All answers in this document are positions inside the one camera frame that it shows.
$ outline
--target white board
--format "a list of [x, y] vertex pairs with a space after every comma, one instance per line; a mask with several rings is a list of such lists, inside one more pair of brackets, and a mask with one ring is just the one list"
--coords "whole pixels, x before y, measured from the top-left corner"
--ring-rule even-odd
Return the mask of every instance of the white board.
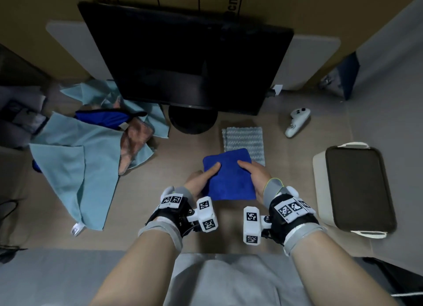
[[[113, 79], [85, 22], [49, 21], [46, 30], [95, 79]], [[337, 37], [294, 35], [273, 84], [298, 90], [338, 50]]]

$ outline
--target computer monitor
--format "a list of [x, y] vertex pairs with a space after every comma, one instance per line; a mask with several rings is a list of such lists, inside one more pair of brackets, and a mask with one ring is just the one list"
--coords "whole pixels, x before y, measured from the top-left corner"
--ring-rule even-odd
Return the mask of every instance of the computer monitor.
[[181, 131], [217, 111], [257, 115], [293, 31], [155, 9], [80, 2], [124, 99], [170, 105]]

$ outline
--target white cable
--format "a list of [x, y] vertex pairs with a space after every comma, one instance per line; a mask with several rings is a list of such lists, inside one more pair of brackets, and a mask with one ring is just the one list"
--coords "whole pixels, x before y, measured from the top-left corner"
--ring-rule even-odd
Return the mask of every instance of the white cable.
[[404, 294], [391, 294], [392, 297], [407, 297], [407, 296], [419, 296], [423, 295], [423, 292], [404, 293]]

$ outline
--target folded gray striped towel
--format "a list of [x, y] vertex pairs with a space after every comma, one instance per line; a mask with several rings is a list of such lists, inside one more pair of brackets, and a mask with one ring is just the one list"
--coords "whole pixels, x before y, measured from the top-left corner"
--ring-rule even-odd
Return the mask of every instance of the folded gray striped towel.
[[262, 127], [222, 129], [223, 147], [225, 152], [245, 148], [251, 160], [266, 165], [264, 160], [263, 130]]

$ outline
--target desk surface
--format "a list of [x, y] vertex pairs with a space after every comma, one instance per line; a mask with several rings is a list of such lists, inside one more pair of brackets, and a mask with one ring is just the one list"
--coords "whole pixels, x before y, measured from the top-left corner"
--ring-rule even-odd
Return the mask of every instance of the desk surface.
[[[68, 99], [59, 103], [51, 98], [50, 102], [48, 109], [64, 114], [79, 106]], [[290, 122], [289, 113], [298, 107], [298, 100], [280, 97], [267, 100], [258, 116], [219, 113], [214, 127], [200, 135], [186, 135], [171, 127], [168, 139], [154, 138], [149, 142], [157, 149], [153, 157], [119, 179], [103, 231], [85, 229], [76, 238], [70, 234], [74, 220], [44, 176], [30, 169], [29, 155], [25, 200], [19, 207], [9, 244], [29, 248], [126, 250], [156, 208], [161, 192], [167, 186], [182, 185], [191, 172], [201, 170], [205, 156], [222, 152], [221, 128], [231, 126], [262, 127], [268, 171], [285, 185], [296, 188], [301, 198], [317, 210], [312, 158], [329, 146], [351, 141], [351, 133], [339, 101], [328, 106], [322, 106], [320, 99], [301, 102], [308, 107], [310, 102], [314, 103], [317, 111], [314, 114], [312, 108], [310, 123], [292, 139], [285, 137], [284, 130]], [[184, 238], [183, 252], [281, 253], [281, 246], [271, 240], [263, 240], [260, 246], [243, 243], [242, 212], [248, 205], [257, 202], [214, 202], [218, 230], [189, 234]], [[351, 255], [372, 256], [367, 238], [327, 228], [329, 235]]]

